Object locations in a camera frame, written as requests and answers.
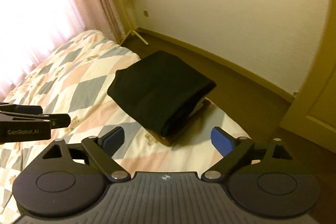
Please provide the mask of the wooden coat stand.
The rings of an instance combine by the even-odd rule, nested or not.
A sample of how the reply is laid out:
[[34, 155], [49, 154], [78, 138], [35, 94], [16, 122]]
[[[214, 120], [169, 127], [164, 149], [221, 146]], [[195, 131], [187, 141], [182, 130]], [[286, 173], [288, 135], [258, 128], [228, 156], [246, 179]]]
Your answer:
[[123, 39], [120, 42], [120, 45], [123, 45], [124, 42], [126, 42], [126, 40], [128, 38], [130, 38], [131, 36], [136, 36], [138, 37], [146, 46], [149, 46], [149, 43], [139, 34], [139, 32], [134, 28], [134, 24], [131, 20], [131, 17], [129, 15], [129, 12], [125, 6], [125, 3], [123, 0], [119, 0], [121, 8], [122, 8], [122, 13], [123, 13], [123, 17], [125, 18], [127, 25], [129, 27], [129, 31], [125, 34], [125, 36], [123, 37]]

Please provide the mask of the black garment with zipper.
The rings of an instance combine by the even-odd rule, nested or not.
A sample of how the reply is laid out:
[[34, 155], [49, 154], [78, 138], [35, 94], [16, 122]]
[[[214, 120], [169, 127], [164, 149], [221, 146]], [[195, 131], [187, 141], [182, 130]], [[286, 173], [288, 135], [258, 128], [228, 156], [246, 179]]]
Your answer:
[[179, 57], [157, 51], [117, 70], [107, 94], [143, 128], [171, 138], [215, 87], [213, 80]]

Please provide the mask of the pink window curtain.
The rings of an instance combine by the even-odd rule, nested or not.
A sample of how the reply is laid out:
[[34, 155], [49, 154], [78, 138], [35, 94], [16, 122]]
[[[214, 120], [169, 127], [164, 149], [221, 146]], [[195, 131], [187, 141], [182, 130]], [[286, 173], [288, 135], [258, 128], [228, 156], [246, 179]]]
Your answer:
[[1, 97], [55, 48], [86, 30], [121, 40], [112, 0], [1, 0]]

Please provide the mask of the cream door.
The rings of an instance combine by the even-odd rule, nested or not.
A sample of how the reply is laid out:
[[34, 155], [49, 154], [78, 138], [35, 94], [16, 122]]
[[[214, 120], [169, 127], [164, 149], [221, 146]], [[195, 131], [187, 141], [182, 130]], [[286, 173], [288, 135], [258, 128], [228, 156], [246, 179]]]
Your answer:
[[335, 152], [335, 38], [322, 43], [280, 127]]

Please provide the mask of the checkered pastel bed quilt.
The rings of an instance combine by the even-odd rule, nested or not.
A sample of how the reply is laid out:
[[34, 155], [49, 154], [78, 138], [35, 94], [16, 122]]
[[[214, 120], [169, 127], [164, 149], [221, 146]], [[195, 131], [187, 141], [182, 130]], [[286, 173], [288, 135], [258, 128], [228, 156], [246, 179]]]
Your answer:
[[[1, 223], [252, 223], [224, 190], [214, 127], [245, 131], [210, 102], [171, 147], [148, 134], [110, 96], [117, 70], [141, 59], [86, 31], [52, 53], [8, 96], [9, 103], [68, 114], [70, 125], [51, 139], [1, 143]], [[125, 141], [109, 157], [88, 136], [121, 126]], [[55, 139], [80, 143], [88, 161], [43, 159]]]

